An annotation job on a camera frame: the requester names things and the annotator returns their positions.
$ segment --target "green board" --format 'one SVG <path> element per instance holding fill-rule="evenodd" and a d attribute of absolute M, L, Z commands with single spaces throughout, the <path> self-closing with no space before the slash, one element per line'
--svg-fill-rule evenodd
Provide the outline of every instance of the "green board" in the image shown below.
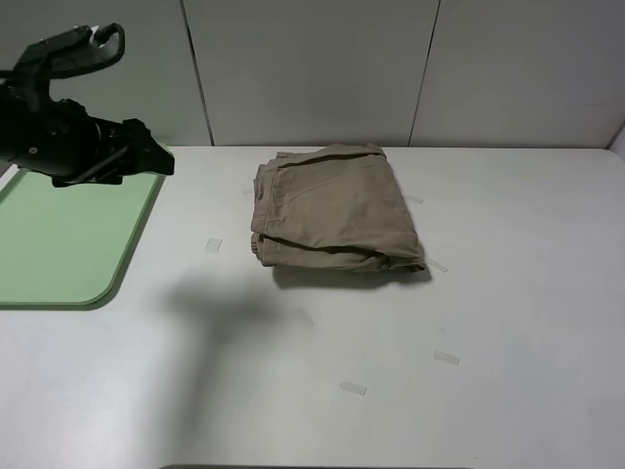
<path fill-rule="evenodd" d="M 55 189 L 20 171 L 0 192 L 0 308 L 85 307 L 121 281 L 162 178 Z"/>

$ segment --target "beige fabric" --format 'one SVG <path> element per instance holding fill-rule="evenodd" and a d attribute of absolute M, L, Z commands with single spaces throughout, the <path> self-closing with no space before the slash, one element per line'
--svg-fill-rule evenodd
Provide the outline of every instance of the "beige fabric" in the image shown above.
<path fill-rule="evenodd" d="M 252 251 L 265 266 L 424 269 L 393 170 L 374 145 L 279 153 L 259 167 L 254 192 Z"/>

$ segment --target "tabletop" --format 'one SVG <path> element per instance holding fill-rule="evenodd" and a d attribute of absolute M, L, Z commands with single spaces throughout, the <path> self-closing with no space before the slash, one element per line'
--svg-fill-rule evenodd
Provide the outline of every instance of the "tabletop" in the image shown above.
<path fill-rule="evenodd" d="M 0 311 L 0 465 L 625 460 L 618 156 L 387 149 L 431 259 L 405 282 L 262 267 L 252 179 L 279 149 L 173 150 L 110 303 Z"/>

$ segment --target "green cutting mat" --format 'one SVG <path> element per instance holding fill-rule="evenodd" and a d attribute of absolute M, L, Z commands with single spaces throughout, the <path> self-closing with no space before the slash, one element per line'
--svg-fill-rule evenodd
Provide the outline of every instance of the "green cutting mat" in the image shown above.
<path fill-rule="evenodd" d="M 161 178 L 55 189 L 20 171 L 0 192 L 0 308 L 85 306 L 124 274 Z"/>

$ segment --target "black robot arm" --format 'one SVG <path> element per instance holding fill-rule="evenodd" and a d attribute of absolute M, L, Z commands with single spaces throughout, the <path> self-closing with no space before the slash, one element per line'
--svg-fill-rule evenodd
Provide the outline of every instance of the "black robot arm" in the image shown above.
<path fill-rule="evenodd" d="M 119 24 L 80 26 L 29 46 L 13 70 L 1 70 L 0 161 L 48 175 L 56 187 L 174 174 L 174 157 L 140 120 L 98 119 L 77 102 L 50 98 L 51 80 L 116 64 L 124 50 Z"/>

